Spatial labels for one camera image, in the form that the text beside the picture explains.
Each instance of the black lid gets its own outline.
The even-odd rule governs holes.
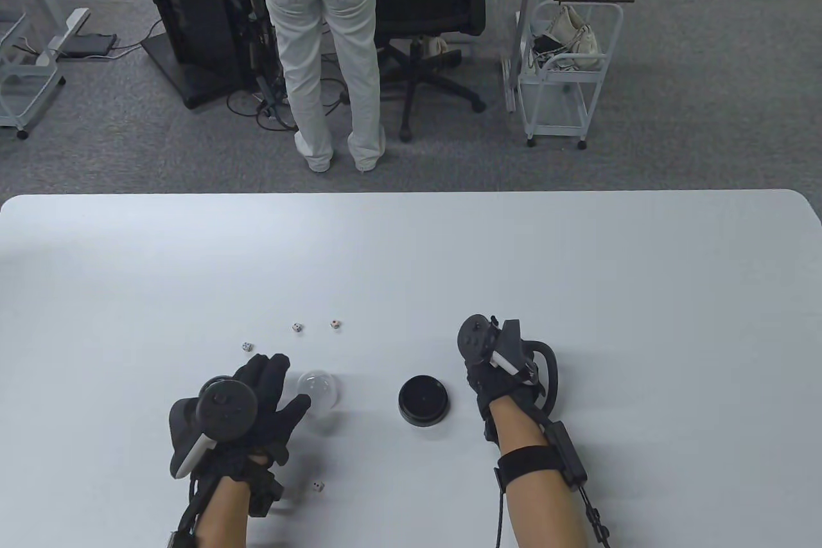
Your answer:
[[[409,378],[399,390],[399,412],[415,427],[432,427],[448,412],[446,386],[428,375]]]

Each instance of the black computer case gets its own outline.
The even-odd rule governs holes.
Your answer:
[[[265,0],[153,0],[180,64],[224,78],[226,90],[256,89],[277,71]]]

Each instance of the forearm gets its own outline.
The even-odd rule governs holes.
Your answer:
[[[508,396],[491,402],[500,454],[547,445],[534,421]],[[558,471],[536,471],[511,481],[505,490],[508,514],[520,548],[585,548],[582,521]]]
[[[223,477],[197,522],[197,548],[246,548],[249,484]]]

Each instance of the gloved hand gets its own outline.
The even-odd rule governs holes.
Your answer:
[[[494,418],[491,417],[491,402],[502,396],[510,396],[520,409],[529,413],[536,408],[534,405],[539,390],[534,385],[523,384],[502,368],[496,368],[487,362],[472,366],[466,364],[465,368],[468,370],[468,383],[477,393],[479,414],[485,421],[485,438],[499,445],[496,425],[494,425]]]
[[[283,395],[285,373],[291,363],[286,355],[278,353],[269,359],[257,354],[249,363],[235,372],[234,378],[248,385],[258,399],[258,413],[252,428],[240,439],[218,443],[214,450],[197,465],[195,478],[203,475],[238,475],[250,456],[262,468],[271,468],[288,460],[285,445],[291,433],[311,407],[311,398],[297,395],[281,410],[277,411],[280,396]]]

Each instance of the gray carpet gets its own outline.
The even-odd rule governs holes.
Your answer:
[[[151,0],[61,2],[90,6],[84,31],[124,42],[156,19]],[[337,160],[314,175],[290,135],[223,102],[186,110],[142,51],[65,63],[68,84],[30,139],[0,131],[0,202],[18,193],[779,187],[822,211],[819,0],[637,0],[585,152],[564,139],[525,148],[519,114],[505,112],[498,57],[517,4],[487,0],[487,30],[450,71],[487,111],[420,90],[406,145],[396,137],[400,103],[384,103],[388,150],[366,175],[344,146],[346,108],[331,116]]]

